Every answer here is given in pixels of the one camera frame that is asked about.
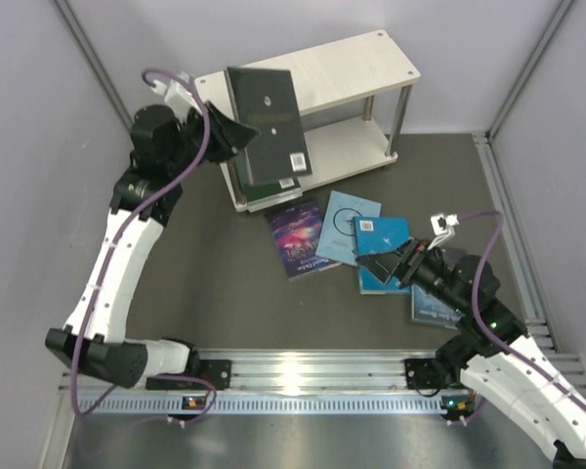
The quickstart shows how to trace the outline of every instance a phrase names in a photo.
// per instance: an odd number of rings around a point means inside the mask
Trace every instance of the gray wall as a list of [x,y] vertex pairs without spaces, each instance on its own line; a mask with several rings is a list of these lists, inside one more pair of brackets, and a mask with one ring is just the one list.
[[0,2],[0,468],[36,467],[46,352],[93,266],[129,141],[49,1]]
[[548,317],[586,367],[586,0],[497,140],[547,296]]
[[[71,0],[127,108],[146,66],[195,76],[385,28],[422,73],[408,133],[486,130],[557,2],[551,0]],[[376,100],[390,128],[397,95]],[[340,109],[345,118],[353,110]]]

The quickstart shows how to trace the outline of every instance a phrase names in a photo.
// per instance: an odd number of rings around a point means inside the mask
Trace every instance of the blue book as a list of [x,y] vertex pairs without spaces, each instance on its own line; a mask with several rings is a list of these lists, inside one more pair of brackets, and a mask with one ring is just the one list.
[[[405,218],[355,217],[354,227],[358,256],[393,251],[410,238]],[[397,278],[384,284],[363,266],[358,267],[358,282],[363,295],[410,293],[409,286],[399,288]]]
[[[456,263],[467,253],[463,249],[442,247],[442,258],[448,269],[453,269]],[[418,285],[412,287],[412,321],[436,325],[448,329],[455,329],[456,322],[462,314],[449,308],[441,300],[427,293]]]
[[314,200],[269,213],[267,221],[290,280],[339,265],[315,255],[323,216]]
[[354,217],[377,217],[382,204],[332,191],[316,255],[356,265]]

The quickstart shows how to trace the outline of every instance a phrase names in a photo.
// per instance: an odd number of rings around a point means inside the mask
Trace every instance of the purple book cover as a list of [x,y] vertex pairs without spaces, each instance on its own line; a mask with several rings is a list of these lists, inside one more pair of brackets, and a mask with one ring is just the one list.
[[289,279],[339,265],[314,255],[323,227],[323,215],[315,201],[270,213],[267,221]]

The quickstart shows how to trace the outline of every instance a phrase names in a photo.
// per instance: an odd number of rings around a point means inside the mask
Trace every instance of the wooden shelf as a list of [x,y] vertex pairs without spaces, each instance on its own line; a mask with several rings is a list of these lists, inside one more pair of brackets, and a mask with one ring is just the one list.
[[[389,34],[377,30],[245,65],[291,71],[301,115],[412,85],[421,74]],[[222,71],[196,79],[201,98],[233,118]],[[299,178],[300,188],[249,203],[234,202],[228,167],[221,165],[237,211],[251,212],[299,197],[304,191],[393,163],[388,141],[375,121],[356,117],[306,132],[313,173]]]
[[313,173],[299,178],[302,191],[334,183],[398,160],[386,156],[387,138],[374,120],[360,117],[306,132]]
[[[301,115],[410,85],[421,78],[385,30],[377,30],[245,66],[291,70]],[[232,118],[222,71],[199,77],[197,91]]]

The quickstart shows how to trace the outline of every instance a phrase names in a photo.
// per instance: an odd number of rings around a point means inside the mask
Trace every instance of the white sticker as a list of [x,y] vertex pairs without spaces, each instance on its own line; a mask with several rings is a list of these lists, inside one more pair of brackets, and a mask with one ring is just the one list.
[[306,159],[303,153],[291,153],[291,166],[296,173],[299,171],[306,171]]
[[362,232],[372,232],[373,222],[371,220],[360,220],[360,230]]
[[293,186],[295,186],[295,181],[293,181],[293,178],[280,179],[279,182],[280,187],[283,189],[292,188]]

